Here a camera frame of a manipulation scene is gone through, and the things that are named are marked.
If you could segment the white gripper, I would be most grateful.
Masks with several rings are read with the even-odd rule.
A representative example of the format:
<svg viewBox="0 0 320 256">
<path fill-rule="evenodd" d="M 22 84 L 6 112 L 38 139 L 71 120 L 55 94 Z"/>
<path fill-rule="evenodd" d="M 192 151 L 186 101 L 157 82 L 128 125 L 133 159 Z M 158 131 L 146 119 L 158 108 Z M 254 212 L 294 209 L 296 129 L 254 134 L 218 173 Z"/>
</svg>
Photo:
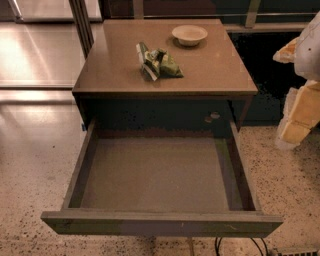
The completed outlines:
<svg viewBox="0 0 320 256">
<path fill-rule="evenodd" d="M 320 11 L 301 32 L 273 55 L 279 63 L 293 63 L 298 76 L 308 79 L 286 95 L 275 144 L 281 150 L 299 146 L 320 122 Z"/>
</svg>

